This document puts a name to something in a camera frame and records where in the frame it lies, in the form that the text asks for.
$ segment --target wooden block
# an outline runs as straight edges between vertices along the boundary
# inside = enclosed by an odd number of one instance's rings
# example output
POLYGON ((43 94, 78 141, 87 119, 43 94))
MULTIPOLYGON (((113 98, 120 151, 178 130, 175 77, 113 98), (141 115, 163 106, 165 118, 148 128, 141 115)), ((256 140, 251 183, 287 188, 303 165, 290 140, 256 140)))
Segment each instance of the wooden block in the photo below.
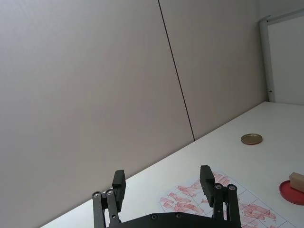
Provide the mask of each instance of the wooden block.
POLYGON ((299 173, 293 172, 289 176, 290 186, 293 189, 297 189, 301 192, 304 192, 304 175, 299 173))

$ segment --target red drawing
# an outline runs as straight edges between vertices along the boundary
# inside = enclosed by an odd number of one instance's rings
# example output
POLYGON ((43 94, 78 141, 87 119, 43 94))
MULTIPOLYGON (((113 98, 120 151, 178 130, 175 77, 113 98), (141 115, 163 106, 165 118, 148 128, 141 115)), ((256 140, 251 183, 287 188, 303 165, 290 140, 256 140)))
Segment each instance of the red drawing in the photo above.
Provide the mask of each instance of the red drawing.
POLYGON ((193 189, 201 189, 201 185, 200 185, 199 180, 196 181, 194 184, 192 184, 190 187, 193 188, 193 189))
POLYGON ((164 206, 165 208, 170 208, 171 210, 174 210, 173 206, 170 205, 169 203, 164 203, 163 206, 164 206))
POLYGON ((175 207, 174 207, 174 210, 177 211, 177 212, 186 212, 188 209, 184 209, 184 208, 175 206, 175 207))
POLYGON ((250 208, 250 207, 244 207, 244 208, 242 208, 242 210, 244 211, 244 212, 248 212, 248 213, 252 213, 252 209, 250 208))
POLYGON ((167 198, 164 198, 164 197, 161 197, 161 202, 170 203, 170 204, 174 203, 174 201, 172 201, 170 199, 167 199, 167 198))
POLYGON ((193 211, 196 211, 198 213, 202 213, 203 210, 199 207, 196 207, 192 204, 188 204, 188 203, 177 203, 177 206, 181 207, 181 208, 184 208, 184 209, 190 209, 190 210, 193 210, 193 211))
POLYGON ((196 194, 194 193, 195 189, 191 187, 178 186, 177 189, 188 196, 196 196, 196 194))
MULTIPOLYGON (((215 172, 213 175, 216 183, 221 183, 224 186, 231 183, 232 179, 225 174, 215 172)), ((199 180, 189 185, 178 186, 177 189, 172 190, 169 196, 171 196, 172 199, 166 197, 160 199, 164 211, 179 211, 203 216, 208 215, 209 217, 212 215, 212 208, 209 207, 206 196, 201 191, 199 180)), ((267 206, 261 206, 263 202, 246 189, 241 192, 237 199, 239 202, 242 228, 278 228, 286 222, 283 218, 276 216, 275 213, 271 213, 271 209, 267 206)))
POLYGON ((185 203, 190 203, 191 202, 190 199, 186 199, 186 198, 180 197, 180 196, 174 194, 173 192, 171 192, 169 194, 169 196, 171 196, 172 198, 174 198, 177 202, 185 202, 185 203))
POLYGON ((268 218, 271 218, 271 219, 275 219, 275 218, 276 218, 276 215, 273 214, 273 213, 270 213, 269 215, 268 215, 268 214, 265 214, 264 216, 265 216, 265 217, 268 217, 268 218))

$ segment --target whiteboard frame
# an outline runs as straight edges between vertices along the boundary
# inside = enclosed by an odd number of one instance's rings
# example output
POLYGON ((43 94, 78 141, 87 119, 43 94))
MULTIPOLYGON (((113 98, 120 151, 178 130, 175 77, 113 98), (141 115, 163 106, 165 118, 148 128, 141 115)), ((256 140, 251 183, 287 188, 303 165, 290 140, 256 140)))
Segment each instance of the whiteboard frame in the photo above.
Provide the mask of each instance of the whiteboard frame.
POLYGON ((267 16, 260 20, 260 34, 261 34, 261 44, 263 50, 263 59, 264 59, 264 70, 266 76, 266 85, 268 98, 270 102, 276 102, 276 91, 274 87, 274 79, 271 65, 271 53, 270 53, 270 43, 268 36, 268 26, 276 23, 280 23, 282 21, 291 20, 294 18, 304 16, 304 8, 297 9, 294 11, 288 11, 276 16, 267 16))

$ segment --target whiteboard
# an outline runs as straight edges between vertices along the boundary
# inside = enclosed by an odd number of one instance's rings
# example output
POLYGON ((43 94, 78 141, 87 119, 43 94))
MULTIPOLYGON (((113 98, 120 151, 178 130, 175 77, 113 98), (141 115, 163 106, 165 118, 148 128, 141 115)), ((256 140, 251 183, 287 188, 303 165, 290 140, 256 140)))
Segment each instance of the whiteboard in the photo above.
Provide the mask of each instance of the whiteboard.
POLYGON ((304 105, 304 9, 260 22, 271 102, 304 105))

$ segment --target round metal lid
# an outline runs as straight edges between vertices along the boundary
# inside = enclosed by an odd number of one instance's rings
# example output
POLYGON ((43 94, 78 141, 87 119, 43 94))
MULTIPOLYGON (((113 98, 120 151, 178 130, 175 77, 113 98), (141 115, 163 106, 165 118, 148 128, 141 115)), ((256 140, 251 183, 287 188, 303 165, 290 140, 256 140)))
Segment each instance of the round metal lid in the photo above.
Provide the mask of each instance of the round metal lid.
POLYGON ((263 141, 263 137, 259 134, 245 134, 242 136, 241 141, 246 145, 256 145, 263 141))

